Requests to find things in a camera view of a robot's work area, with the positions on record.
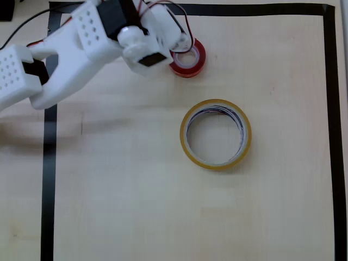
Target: black border line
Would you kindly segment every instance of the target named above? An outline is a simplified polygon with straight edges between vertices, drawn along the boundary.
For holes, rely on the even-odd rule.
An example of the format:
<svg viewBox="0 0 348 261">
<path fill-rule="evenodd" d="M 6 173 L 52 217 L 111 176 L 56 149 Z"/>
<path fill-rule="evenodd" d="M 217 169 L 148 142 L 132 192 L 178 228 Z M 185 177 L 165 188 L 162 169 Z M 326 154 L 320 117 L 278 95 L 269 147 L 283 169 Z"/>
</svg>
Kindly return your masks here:
<svg viewBox="0 0 348 261">
<path fill-rule="evenodd" d="M 50 2 L 56 7 L 71 2 Z M 335 7 L 327 4 L 283 3 L 283 4 L 181 4 L 188 15 L 195 16 L 265 16 L 265 15 L 316 15 L 324 21 L 325 66 L 327 115 L 331 158 L 332 196 L 334 214 L 335 260 L 347 260 L 347 223 L 344 163 L 340 118 L 337 45 L 335 31 Z M 176 15 L 180 10 L 168 6 Z M 77 5 L 61 8 L 69 14 Z M 50 12 L 48 27 L 51 33 L 60 26 L 61 13 Z M 58 64 L 57 57 L 47 59 L 47 69 L 51 74 Z M 41 214 L 41 260 L 53 261 L 54 250 L 54 202 L 55 202 L 55 161 L 57 145 L 57 106 L 45 110 L 45 130 L 43 145 L 42 174 L 42 214 Z"/>
<path fill-rule="evenodd" d="M 50 12 L 48 34 L 60 27 L 61 13 Z M 48 75 L 51 76 L 58 65 L 58 56 L 46 59 Z M 45 110 L 43 127 L 43 170 L 41 205 L 41 260 L 53 260 L 54 246 L 54 205 L 55 205 L 55 161 L 57 147 L 57 105 Z"/>
</svg>

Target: tape roll hole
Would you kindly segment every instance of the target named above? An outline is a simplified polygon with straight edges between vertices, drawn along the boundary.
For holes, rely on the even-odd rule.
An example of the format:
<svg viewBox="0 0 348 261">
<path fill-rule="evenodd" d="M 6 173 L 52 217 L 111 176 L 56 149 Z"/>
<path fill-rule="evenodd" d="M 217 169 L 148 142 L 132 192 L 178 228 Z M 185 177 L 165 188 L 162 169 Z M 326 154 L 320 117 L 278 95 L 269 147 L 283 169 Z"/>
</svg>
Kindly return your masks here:
<svg viewBox="0 0 348 261">
<path fill-rule="evenodd" d="M 241 147 L 241 131 L 230 115 L 201 112 L 188 125 L 187 142 L 192 153 L 209 165 L 226 163 Z"/>
<path fill-rule="evenodd" d="M 187 53 L 175 53 L 174 62 L 181 68 L 189 69 L 194 67 L 200 59 L 198 50 L 193 47 Z"/>
</svg>

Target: wire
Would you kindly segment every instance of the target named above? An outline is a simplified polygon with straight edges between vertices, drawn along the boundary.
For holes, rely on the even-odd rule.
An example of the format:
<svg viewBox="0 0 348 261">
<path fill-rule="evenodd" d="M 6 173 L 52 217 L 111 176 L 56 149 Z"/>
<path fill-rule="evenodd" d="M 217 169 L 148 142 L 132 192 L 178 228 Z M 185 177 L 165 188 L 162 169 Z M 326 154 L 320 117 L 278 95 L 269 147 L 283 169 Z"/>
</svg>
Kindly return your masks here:
<svg viewBox="0 0 348 261">
<path fill-rule="evenodd" d="M 62 27 L 63 25 L 69 23 L 71 20 L 72 20 L 72 17 L 69 17 L 60 27 Z M 28 43 L 28 44 L 27 44 L 27 47 L 32 46 L 32 45 L 36 45 L 36 44 L 38 44 L 39 42 L 43 42 L 44 39 L 45 39 L 45 38 L 43 38 L 43 39 L 41 39 L 41 40 L 39 40 L 39 41 L 35 41 L 35 42 Z"/>
<path fill-rule="evenodd" d="M 27 24 L 28 22 L 30 22 L 32 19 L 34 18 L 37 18 L 39 15 L 42 15 L 44 13 L 47 13 L 47 12 L 50 12 L 50 11 L 55 11 L 59 8 L 62 8 L 62 7 L 69 7 L 71 5 L 75 5 L 75 4 L 81 4 L 81 2 L 75 2 L 75 3 L 69 3 L 69 4 L 62 4 L 58 7 L 52 7 L 52 8 L 49 8 L 49 9 L 46 9 L 44 11 L 41 11 L 39 13 L 37 13 L 36 15 L 30 17 L 29 19 L 25 20 L 23 23 L 21 23 L 20 26 L 17 27 L 16 30 L 14 30 L 14 32 L 10 35 L 10 37 L 6 40 L 6 42 L 4 43 L 4 45 L 0 48 L 0 51 L 6 47 L 6 45 L 11 41 L 11 39 L 13 38 L 13 36 L 15 36 L 15 34 L 25 25 Z"/>
<path fill-rule="evenodd" d="M 154 3 L 151 3 L 150 5 L 147 6 L 147 8 L 144 10 L 144 12 L 142 12 L 141 14 L 139 14 L 140 18 L 142 18 L 142 16 L 147 12 L 149 11 L 154 5 L 156 4 L 159 4 L 159 3 L 162 3 L 162 2 L 168 2 L 168 3 L 171 3 L 173 5 L 175 5 L 176 7 L 178 7 L 183 13 L 184 13 L 184 16 L 185 16 L 185 20 L 186 20 L 186 25 L 187 25 L 187 29 L 189 30 L 189 33 L 190 33 L 190 37 L 191 37 L 191 47 L 185 51 L 185 52 L 174 52 L 174 53 L 188 53 L 190 52 L 190 50 L 192 49 L 192 47 L 194 46 L 194 36 L 192 35 L 192 32 L 191 32 L 191 28 L 190 28 L 190 24 L 189 24 L 189 20 L 188 20 L 188 16 L 187 16 L 187 13 L 185 11 L 185 9 L 177 4 L 177 3 L 174 3 L 173 1 L 170 1 L 170 0 L 158 0 Z"/>
<path fill-rule="evenodd" d="M 138 5 L 138 13 L 140 12 L 141 5 L 142 5 L 142 0 L 140 0 L 139 5 Z"/>
</svg>

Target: yellow tape roll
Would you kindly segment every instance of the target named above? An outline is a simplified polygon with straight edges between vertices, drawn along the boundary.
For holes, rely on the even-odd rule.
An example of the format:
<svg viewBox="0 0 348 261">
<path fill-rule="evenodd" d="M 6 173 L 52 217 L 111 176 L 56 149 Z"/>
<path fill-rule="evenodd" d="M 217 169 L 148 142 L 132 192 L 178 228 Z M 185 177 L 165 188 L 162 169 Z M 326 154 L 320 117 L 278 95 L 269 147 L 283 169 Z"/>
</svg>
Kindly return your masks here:
<svg viewBox="0 0 348 261">
<path fill-rule="evenodd" d="M 192 122 L 204 113 L 223 113 L 229 116 L 240 130 L 241 140 L 238 152 L 225 163 L 212 164 L 200 159 L 192 152 L 188 144 L 187 133 Z M 251 143 L 251 126 L 245 113 L 232 102 L 220 99 L 206 100 L 196 104 L 186 113 L 180 127 L 180 142 L 185 154 L 198 166 L 207 170 L 225 170 L 240 162 L 247 154 Z"/>
</svg>

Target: white robotic arm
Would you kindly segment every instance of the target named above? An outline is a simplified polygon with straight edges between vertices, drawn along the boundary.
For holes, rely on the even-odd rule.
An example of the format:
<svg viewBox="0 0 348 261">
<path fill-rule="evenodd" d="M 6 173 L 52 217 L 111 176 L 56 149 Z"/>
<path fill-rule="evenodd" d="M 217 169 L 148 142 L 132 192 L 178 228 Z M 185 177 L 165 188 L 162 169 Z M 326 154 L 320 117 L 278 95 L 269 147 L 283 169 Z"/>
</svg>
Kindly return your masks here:
<svg viewBox="0 0 348 261">
<path fill-rule="evenodd" d="M 189 51 L 193 40 L 164 5 L 86 1 L 42 41 L 0 52 L 0 111 L 28 97 L 34 109 L 49 108 L 120 56 L 133 72 L 149 74 L 173 62 L 170 51 Z M 52 54 L 58 55 L 59 63 L 48 78 L 39 61 Z"/>
</svg>

